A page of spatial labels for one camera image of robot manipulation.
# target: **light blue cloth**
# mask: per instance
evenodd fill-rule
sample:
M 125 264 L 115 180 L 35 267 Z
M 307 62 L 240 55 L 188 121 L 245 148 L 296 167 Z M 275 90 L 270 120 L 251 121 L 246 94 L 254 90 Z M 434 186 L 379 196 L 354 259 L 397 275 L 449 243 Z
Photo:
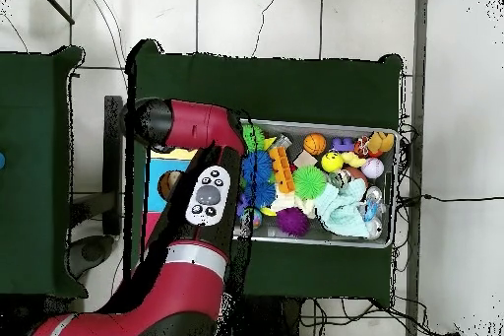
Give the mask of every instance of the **light blue cloth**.
M 324 228 L 341 236 L 369 237 L 369 231 L 357 210 L 366 192 L 363 179 L 355 179 L 339 189 L 327 184 L 315 199 L 315 212 Z

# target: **yellow ball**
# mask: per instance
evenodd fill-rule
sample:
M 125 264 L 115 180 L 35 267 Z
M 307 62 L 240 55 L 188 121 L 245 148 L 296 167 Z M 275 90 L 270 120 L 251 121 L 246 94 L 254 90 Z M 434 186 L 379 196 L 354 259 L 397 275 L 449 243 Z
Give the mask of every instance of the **yellow ball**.
M 325 172 L 334 172 L 343 166 L 343 157 L 335 152 L 328 152 L 322 157 L 321 164 Z

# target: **blue spiky ball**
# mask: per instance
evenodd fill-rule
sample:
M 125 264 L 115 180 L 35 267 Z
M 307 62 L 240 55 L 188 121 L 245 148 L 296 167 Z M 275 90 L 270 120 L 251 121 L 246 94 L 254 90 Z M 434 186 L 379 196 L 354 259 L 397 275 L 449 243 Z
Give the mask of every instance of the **blue spiky ball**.
M 255 187 L 247 185 L 243 194 L 245 195 L 245 199 L 248 201 L 249 205 L 251 205 L 252 201 L 254 201 L 254 206 L 258 209 L 261 207 L 271 206 L 277 198 L 275 185 L 270 184 L 269 182 L 256 183 Z
M 254 178 L 254 166 L 257 163 L 256 182 L 266 182 L 273 171 L 272 159 L 266 151 L 250 152 L 241 162 L 242 175 L 247 183 Z

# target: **white ball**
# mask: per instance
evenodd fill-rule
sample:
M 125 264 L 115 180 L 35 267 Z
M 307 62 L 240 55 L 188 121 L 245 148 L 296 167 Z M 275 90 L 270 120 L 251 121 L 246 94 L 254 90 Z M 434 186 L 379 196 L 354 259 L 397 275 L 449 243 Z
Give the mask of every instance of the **white ball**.
M 360 168 L 360 170 L 368 178 L 375 179 L 378 178 L 383 173 L 384 168 L 385 167 L 383 166 L 383 163 L 379 159 L 370 158 Z

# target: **purple spiky ball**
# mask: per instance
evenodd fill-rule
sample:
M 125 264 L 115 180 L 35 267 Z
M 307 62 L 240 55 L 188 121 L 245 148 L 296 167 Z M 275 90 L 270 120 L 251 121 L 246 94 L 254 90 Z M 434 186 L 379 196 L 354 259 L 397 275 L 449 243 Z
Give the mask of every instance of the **purple spiky ball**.
M 310 228 L 308 218 L 297 207 L 289 207 L 277 212 L 277 225 L 282 232 L 292 236 L 304 236 Z

